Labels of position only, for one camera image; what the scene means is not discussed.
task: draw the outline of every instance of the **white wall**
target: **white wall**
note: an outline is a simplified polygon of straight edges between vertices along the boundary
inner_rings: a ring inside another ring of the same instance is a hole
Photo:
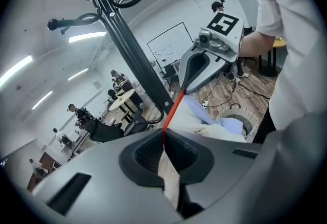
[[[99,61],[97,65],[97,71],[109,84],[107,91],[113,89],[111,81],[112,76],[110,73],[112,70],[125,74],[131,82],[137,81],[132,70],[128,67],[117,48],[112,49],[108,56],[104,60]]]
[[[200,26],[205,24],[204,21],[214,17],[211,9],[214,1],[216,0],[172,0],[135,25],[132,31],[148,59],[155,60],[147,43],[181,22],[184,22],[192,39],[197,37]],[[243,18],[244,26],[248,27],[238,0],[225,0],[224,9],[230,14]]]
[[[101,83],[100,89],[93,85],[95,81]],[[82,74],[70,81],[69,87],[59,92],[54,89],[49,98],[32,112],[27,122],[46,145],[52,142],[54,127],[63,130],[68,136],[75,134],[77,128],[74,123],[77,118],[74,113],[67,112],[68,105],[85,106],[93,116],[98,117],[99,112],[103,112],[107,106],[107,102],[103,103],[108,98],[106,88],[107,83],[98,72]],[[45,151],[58,162],[64,163],[67,158],[61,149],[59,142],[55,141]]]
[[[2,116],[0,120],[0,158],[37,138],[27,123]]]
[[[41,150],[37,140],[31,141],[20,149],[9,154],[4,170],[9,179],[21,186],[27,188],[27,185],[33,174],[33,168],[30,159],[39,161],[44,151]]]

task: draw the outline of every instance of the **power strip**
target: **power strip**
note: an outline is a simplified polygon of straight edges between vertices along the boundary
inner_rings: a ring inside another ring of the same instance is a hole
[[[206,107],[209,105],[209,101],[203,101],[202,102],[202,107],[204,107],[204,109],[206,109]]]

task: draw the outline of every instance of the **round table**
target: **round table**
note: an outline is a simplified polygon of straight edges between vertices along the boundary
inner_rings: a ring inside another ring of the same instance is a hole
[[[116,96],[118,97],[118,96],[121,96],[122,94],[124,94],[125,92],[121,89],[120,91],[118,91],[117,93],[116,93]]]
[[[277,76],[277,70],[276,70],[276,48],[283,48],[287,45],[286,40],[282,39],[277,39],[274,42],[273,47],[273,54],[272,54],[272,67],[271,67],[271,50],[268,51],[268,65],[267,66],[262,66],[262,57],[261,55],[259,56],[259,70],[258,72],[266,77],[275,77]]]
[[[123,113],[126,113],[126,110],[122,107],[122,105],[124,104],[133,114],[135,113],[131,107],[126,103],[126,101],[134,94],[135,90],[131,89],[130,91],[124,93],[123,95],[121,95],[120,97],[118,97],[118,99],[115,100],[115,102],[110,106],[109,110],[115,110],[117,108],[120,108],[121,111]],[[133,119],[133,117],[129,114],[127,114],[124,119],[129,123],[131,119]]]

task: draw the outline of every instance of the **black cap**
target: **black cap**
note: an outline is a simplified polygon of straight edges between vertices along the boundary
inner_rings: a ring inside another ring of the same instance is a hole
[[[215,1],[211,4],[211,8],[212,8],[213,12],[216,12],[217,8],[219,8],[219,7],[224,7],[221,2]]]

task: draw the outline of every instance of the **black metal pole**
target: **black metal pole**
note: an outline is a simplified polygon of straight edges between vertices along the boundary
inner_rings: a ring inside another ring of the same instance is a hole
[[[123,59],[154,104],[168,114],[174,102],[153,70],[133,33],[116,7],[112,6],[108,0],[99,0],[99,2],[106,20],[104,25]]]

